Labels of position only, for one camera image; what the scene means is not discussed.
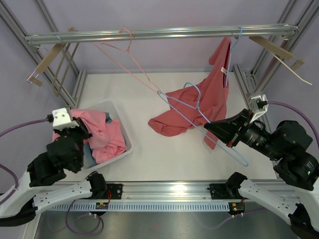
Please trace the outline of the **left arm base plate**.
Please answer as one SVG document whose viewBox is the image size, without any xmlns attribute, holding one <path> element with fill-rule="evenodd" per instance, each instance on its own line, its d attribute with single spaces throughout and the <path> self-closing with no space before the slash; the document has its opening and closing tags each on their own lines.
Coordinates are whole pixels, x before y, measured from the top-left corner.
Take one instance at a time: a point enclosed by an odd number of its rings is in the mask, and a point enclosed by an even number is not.
<svg viewBox="0 0 319 239">
<path fill-rule="evenodd" d="M 123 184 L 120 183 L 107 183 L 106 192 L 97 199 L 108 200 L 109 196 L 111 200 L 120 200 L 123 194 Z"/>
</svg>

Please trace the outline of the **light pink t-shirt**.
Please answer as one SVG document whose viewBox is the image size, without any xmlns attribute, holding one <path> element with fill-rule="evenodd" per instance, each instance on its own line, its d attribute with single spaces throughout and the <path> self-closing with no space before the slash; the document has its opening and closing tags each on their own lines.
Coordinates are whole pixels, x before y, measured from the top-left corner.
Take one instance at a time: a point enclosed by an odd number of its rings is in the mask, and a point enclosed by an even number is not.
<svg viewBox="0 0 319 239">
<path fill-rule="evenodd" d="M 87 144 L 97 165 L 109 164 L 128 151 L 119 119 L 108 112 L 61 108 L 52 115 L 52 140 L 68 138 L 80 150 Z"/>
</svg>

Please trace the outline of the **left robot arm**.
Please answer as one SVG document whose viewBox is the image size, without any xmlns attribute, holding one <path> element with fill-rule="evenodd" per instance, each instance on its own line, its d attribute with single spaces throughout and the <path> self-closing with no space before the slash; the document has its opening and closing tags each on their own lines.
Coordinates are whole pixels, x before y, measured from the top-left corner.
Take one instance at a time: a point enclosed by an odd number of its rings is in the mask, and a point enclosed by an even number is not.
<svg viewBox="0 0 319 239">
<path fill-rule="evenodd" d="M 77 199 L 101 199 L 107 193 L 104 176 L 92 172 L 83 181 L 49 191 L 49 187 L 66 178 L 65 171 L 78 173 L 84 166 L 84 142 L 92 135 L 79 118 L 70 126 L 54 130 L 58 137 L 46 146 L 27 166 L 11 191 L 0 197 L 1 227 L 17 227 L 59 204 Z"/>
</svg>

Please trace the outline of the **blue-grey t-shirt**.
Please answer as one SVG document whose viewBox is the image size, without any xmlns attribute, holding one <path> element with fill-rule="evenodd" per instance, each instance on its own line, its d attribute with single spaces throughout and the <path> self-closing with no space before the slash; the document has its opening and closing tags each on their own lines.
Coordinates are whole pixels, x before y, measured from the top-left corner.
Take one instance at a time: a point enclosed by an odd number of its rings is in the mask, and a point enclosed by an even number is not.
<svg viewBox="0 0 319 239">
<path fill-rule="evenodd" d="M 110 117 L 110 114 L 106 112 L 105 115 L 106 115 L 105 123 L 112 123 L 113 119 Z M 96 159 L 93 157 L 93 149 L 91 148 L 89 143 L 84 144 L 84 156 L 85 156 L 86 165 L 88 168 L 91 168 L 97 165 Z"/>
</svg>

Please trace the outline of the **pink wire hanger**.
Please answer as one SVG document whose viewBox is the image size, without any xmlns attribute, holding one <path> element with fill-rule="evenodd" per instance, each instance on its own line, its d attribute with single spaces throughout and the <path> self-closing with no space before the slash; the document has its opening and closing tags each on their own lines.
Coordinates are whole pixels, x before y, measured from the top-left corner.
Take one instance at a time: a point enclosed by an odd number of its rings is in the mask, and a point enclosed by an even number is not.
<svg viewBox="0 0 319 239">
<path fill-rule="evenodd" d="M 127 45 L 127 47 L 124 48 L 120 48 L 118 46 L 109 44 L 109 43 L 105 43 L 105 42 L 99 42 L 99 43 L 93 43 L 93 45 L 100 50 L 105 56 L 107 56 L 110 60 L 112 60 L 115 64 L 117 64 L 120 68 L 122 68 L 126 73 L 128 73 L 129 75 L 131 75 L 133 78 L 135 78 L 136 80 L 138 80 L 140 83 L 142 83 L 144 86 L 146 86 L 148 89 L 150 89 L 152 92 L 154 92 L 155 94 L 160 94 L 162 92 L 162 90 L 159 88 L 158 85 L 156 85 L 155 82 L 153 82 L 149 75 L 145 72 L 145 70 L 140 66 L 140 64 L 136 61 L 136 59 L 133 57 L 133 55 L 131 54 L 131 46 L 132 46 L 132 42 L 134 40 L 134 37 L 132 35 L 132 33 L 126 29 L 126 28 L 122 28 L 118 31 L 118 33 L 120 35 L 127 33 L 129 35 L 129 43 Z M 108 46 L 111 47 L 113 49 L 116 49 L 118 51 L 121 51 L 125 54 L 127 54 L 130 59 L 135 63 L 135 65 L 138 67 L 138 69 L 141 71 L 141 73 L 146 77 L 147 81 L 154 86 L 151 87 L 148 83 L 146 83 L 144 80 L 142 80 L 140 77 L 137 76 L 136 73 L 131 72 L 130 70 L 128 70 L 126 67 L 124 67 L 124 65 L 122 65 L 119 61 L 117 61 L 114 57 L 112 57 L 110 54 L 108 54 L 103 48 L 102 45 L 104 46 Z"/>
</svg>

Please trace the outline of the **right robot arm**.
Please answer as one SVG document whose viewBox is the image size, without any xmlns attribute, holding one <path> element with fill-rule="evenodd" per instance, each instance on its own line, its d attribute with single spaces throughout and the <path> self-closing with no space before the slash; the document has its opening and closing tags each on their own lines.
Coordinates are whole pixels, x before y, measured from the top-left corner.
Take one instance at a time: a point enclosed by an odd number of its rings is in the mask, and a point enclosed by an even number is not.
<svg viewBox="0 0 319 239">
<path fill-rule="evenodd" d="M 208 122 L 204 128 L 227 147 L 242 142 L 277 162 L 273 170 L 293 187 L 300 201 L 289 201 L 257 186 L 245 175 L 234 172 L 223 184 L 210 184 L 211 197 L 250 199 L 284 220 L 301 239 L 319 237 L 319 162 L 307 152 L 313 139 L 294 120 L 279 123 L 273 133 L 263 122 L 253 119 L 251 110 Z"/>
</svg>

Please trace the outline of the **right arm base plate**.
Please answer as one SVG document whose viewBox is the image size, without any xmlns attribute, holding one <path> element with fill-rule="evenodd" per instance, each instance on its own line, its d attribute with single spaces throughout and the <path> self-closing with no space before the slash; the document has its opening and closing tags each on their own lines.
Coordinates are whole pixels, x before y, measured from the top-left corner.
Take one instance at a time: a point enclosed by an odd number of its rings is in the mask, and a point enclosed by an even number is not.
<svg viewBox="0 0 319 239">
<path fill-rule="evenodd" d="M 212 183 L 208 186 L 207 190 L 213 200 L 242 200 L 242 195 L 239 194 L 238 185 L 230 185 L 227 183 Z"/>
</svg>

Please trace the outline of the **dark pink t-shirt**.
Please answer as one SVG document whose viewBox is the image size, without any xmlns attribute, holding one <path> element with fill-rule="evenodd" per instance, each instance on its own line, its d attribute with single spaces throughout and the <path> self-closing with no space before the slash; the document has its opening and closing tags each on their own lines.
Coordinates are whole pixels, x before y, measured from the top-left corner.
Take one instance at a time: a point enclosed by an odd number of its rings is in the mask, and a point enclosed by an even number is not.
<svg viewBox="0 0 319 239">
<path fill-rule="evenodd" d="M 229 86 L 224 88 L 223 82 L 230 43 L 230 37 L 222 39 L 209 58 L 213 68 L 200 83 L 160 94 L 167 98 L 170 109 L 149 120 L 148 125 L 156 133 L 177 136 L 194 126 L 225 119 Z"/>
</svg>

